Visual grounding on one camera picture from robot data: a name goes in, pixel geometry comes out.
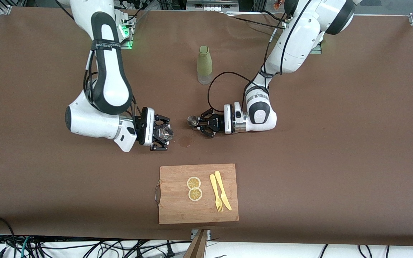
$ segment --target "green bottle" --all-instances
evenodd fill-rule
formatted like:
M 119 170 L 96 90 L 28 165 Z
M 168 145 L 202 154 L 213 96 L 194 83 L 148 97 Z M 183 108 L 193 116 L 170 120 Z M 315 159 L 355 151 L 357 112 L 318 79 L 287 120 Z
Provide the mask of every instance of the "green bottle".
M 201 84 L 210 84 L 213 79 L 213 63 L 207 46 L 201 46 L 197 57 L 197 78 Z

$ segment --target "metal ring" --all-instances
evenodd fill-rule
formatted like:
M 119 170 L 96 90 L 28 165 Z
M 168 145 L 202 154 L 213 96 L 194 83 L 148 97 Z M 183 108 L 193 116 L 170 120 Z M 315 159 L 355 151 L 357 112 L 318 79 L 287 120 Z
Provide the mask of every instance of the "metal ring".
M 157 189 L 160 189 L 160 180 L 157 182 L 157 186 L 156 186 L 156 190 L 155 190 L 155 192 L 156 192 L 156 197 L 154 198 L 155 201 L 156 201 L 157 206 L 160 206 L 160 202 L 157 201 Z

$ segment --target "white floor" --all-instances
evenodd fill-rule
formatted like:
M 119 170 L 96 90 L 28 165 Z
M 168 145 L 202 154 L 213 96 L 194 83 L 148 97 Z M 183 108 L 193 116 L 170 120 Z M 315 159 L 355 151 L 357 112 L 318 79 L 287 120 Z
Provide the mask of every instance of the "white floor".
M 55 242 L 47 243 L 45 247 L 70 247 L 76 245 L 90 245 L 96 242 Z M 136 241 L 123 242 L 124 247 L 132 247 Z M 147 245 L 158 245 L 166 243 L 163 240 L 154 240 L 148 242 Z M 175 253 L 187 250 L 189 243 L 173 244 L 172 249 Z M 0 244 L 0 251 L 5 247 L 5 244 Z M 46 253 L 53 258 L 80 258 L 90 247 L 74 248 L 66 250 L 45 250 Z M 386 247 L 382 245 L 370 245 L 373 258 L 385 258 Z M 90 254 L 90 258 L 98 257 L 96 248 Z M 166 253 L 167 248 L 159 248 Z M 217 258 L 223 255 L 225 258 L 319 258 L 323 245 L 319 244 L 275 244 L 275 243 L 234 243 L 234 242 L 209 242 L 206 249 L 205 258 Z M 369 258 L 366 248 L 363 246 L 363 252 Z M 161 252 L 157 250 L 150 251 L 143 255 L 145 258 L 162 257 Z M 13 249 L 8 248 L 4 254 L 4 258 L 12 258 Z M 121 252 L 107 252 L 103 258 L 118 258 L 122 257 Z M 389 258 L 413 258 L 413 247 L 397 247 L 391 246 Z M 323 258 L 362 258 L 357 249 L 357 245 L 329 245 L 324 253 Z

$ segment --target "yellow knife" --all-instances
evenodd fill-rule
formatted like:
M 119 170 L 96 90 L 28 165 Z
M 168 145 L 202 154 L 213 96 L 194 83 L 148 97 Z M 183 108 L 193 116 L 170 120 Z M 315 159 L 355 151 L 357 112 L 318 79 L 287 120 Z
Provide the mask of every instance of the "yellow knife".
M 223 200 L 224 205 L 227 207 L 227 209 L 231 211 L 232 207 L 229 204 L 229 200 L 227 199 L 226 192 L 224 191 L 223 180 L 221 179 L 221 174 L 219 173 L 219 171 L 215 171 L 214 176 L 216 177 L 216 181 L 218 181 L 219 188 L 221 188 L 221 199 Z

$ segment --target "white robotic arm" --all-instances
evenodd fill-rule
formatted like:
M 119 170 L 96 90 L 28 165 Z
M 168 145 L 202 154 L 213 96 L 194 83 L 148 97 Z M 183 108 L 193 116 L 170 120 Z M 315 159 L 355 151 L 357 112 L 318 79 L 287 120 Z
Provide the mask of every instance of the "white robotic arm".
M 245 106 L 224 105 L 224 114 L 207 110 L 200 117 L 191 116 L 188 123 L 213 137 L 216 132 L 233 134 L 247 131 L 266 131 L 275 128 L 277 114 L 269 99 L 269 83 L 278 73 L 295 72 L 310 51 L 323 40 L 324 33 L 338 34 L 351 22 L 354 13 L 352 0 L 286 0 L 286 29 L 258 74 L 246 85 Z
M 65 113 L 67 128 L 87 137 L 113 139 L 124 152 L 129 152 L 136 140 L 151 150 L 167 150 L 172 139 L 168 118 L 155 115 L 150 107 L 144 107 L 140 116 L 121 115 L 132 102 L 136 105 L 122 65 L 120 42 L 125 35 L 118 29 L 128 15 L 114 10 L 113 0 L 61 2 L 71 6 L 74 21 L 92 39 L 83 90 Z M 94 57 L 96 78 L 91 72 Z

